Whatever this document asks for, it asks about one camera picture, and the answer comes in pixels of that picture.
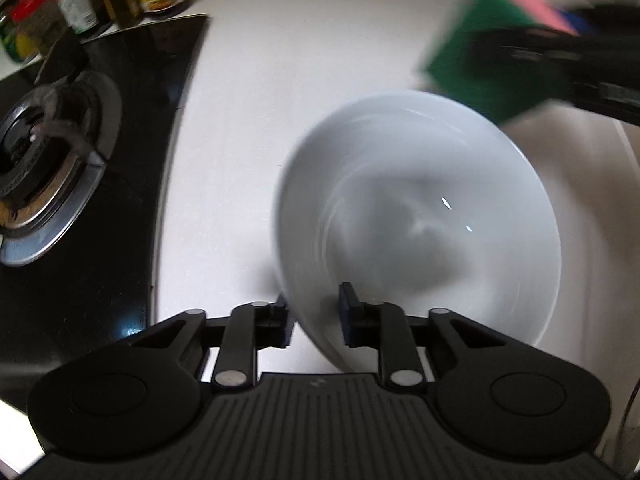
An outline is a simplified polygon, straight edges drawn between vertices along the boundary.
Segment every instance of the black glass cooktop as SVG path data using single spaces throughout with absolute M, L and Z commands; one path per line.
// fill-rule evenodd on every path
M 120 89 L 107 170 L 69 231 L 40 259 L 0 266 L 0 398 L 20 410 L 48 370 L 138 332 L 151 318 L 154 237 L 174 119 L 206 16 L 124 30 L 84 45 Z M 0 82 L 0 118 L 39 65 Z

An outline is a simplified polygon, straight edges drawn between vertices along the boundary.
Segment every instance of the silver screw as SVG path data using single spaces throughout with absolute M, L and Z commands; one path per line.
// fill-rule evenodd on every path
M 233 388 L 242 386 L 246 382 L 246 375 L 240 370 L 224 370 L 216 374 L 215 380 L 220 386 Z
M 396 370 L 391 374 L 391 382 L 398 386 L 415 386 L 422 381 L 422 374 L 415 370 Z

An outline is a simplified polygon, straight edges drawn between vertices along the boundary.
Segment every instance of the gas stove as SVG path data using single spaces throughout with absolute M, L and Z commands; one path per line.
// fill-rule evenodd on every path
M 0 82 L 0 399 L 146 328 L 179 103 L 206 16 L 85 43 Z

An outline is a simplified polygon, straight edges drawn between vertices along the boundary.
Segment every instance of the ribbed black surface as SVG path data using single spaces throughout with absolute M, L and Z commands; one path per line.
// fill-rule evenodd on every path
M 23 478 L 604 480 L 616 476 L 586 454 L 544 465 L 482 456 L 446 433 L 421 398 L 383 390 L 369 374 L 264 374 L 252 391 L 217 397 L 199 424 L 155 454 L 108 464 L 49 454 Z

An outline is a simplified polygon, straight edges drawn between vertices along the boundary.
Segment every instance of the stove burner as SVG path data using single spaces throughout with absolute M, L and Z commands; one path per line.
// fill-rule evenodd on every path
M 29 92 L 0 124 L 0 263 L 42 256 L 86 205 L 113 153 L 122 101 L 104 74 Z

